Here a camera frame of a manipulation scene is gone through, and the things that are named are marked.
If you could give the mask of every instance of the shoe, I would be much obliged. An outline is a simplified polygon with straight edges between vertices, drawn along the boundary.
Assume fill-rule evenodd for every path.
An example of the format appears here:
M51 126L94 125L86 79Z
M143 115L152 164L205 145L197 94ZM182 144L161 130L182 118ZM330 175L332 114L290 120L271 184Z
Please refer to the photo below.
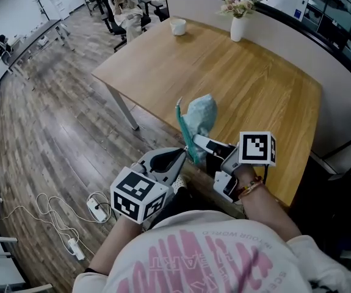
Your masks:
M187 188L185 178L181 174L179 174L178 177L175 179L174 183L172 184L172 187L174 189L174 194L178 192L178 189L180 187Z

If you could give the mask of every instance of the blue sign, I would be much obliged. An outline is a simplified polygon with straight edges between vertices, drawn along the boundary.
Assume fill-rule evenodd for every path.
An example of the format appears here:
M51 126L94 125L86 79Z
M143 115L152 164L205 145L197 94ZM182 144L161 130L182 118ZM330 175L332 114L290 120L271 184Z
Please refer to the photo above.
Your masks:
M296 17L297 19L300 19L300 15L301 15L301 14L302 14L302 12L296 9L296 11L295 11L295 17Z

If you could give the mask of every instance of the wood plank flooring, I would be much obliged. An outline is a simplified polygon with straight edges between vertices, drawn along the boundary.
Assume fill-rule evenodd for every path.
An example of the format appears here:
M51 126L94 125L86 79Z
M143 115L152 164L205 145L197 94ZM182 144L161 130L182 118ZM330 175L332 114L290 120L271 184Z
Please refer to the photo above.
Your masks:
M63 198L80 216L89 218L87 196L95 191L109 196L110 184L124 166L149 150L184 146L178 131L126 101L140 125L133 131L106 86L90 75L120 42L120 37L108 32L98 12L90 17L82 7L66 22L76 50L55 42L34 56L24 67L35 83L34 91L9 74L1 82L0 193L4 203L0 217L18 205L41 217L35 198L43 192ZM128 66L120 72L127 73ZM210 177L189 163L183 173L207 196L215 197ZM241 216L223 200L218 204L229 214ZM53 206L93 252L115 223L115 219L103 225L82 222L64 205ZM33 286L51 283L57 292L71 292L76 275L92 258L83 249L87 259L79 262L63 248L51 225L34 220L22 209L0 222L0 227L6 236L18 238L9 250Z

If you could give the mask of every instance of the seated person in black shirt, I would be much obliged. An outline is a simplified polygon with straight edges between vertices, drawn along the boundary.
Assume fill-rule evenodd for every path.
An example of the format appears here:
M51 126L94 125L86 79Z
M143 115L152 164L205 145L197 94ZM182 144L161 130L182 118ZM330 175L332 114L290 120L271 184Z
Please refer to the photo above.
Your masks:
M0 56L2 56L4 51L7 51L9 53L13 51L11 46L7 43L8 40L9 39L5 35L0 35Z

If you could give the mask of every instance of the white cube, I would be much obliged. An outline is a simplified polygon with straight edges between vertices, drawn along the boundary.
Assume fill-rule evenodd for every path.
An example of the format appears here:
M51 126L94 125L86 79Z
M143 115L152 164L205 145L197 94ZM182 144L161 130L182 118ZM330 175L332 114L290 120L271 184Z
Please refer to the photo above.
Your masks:
M275 166L276 141L270 131L241 132L239 163Z
M137 223L163 208L168 187L124 167L110 186L111 205Z

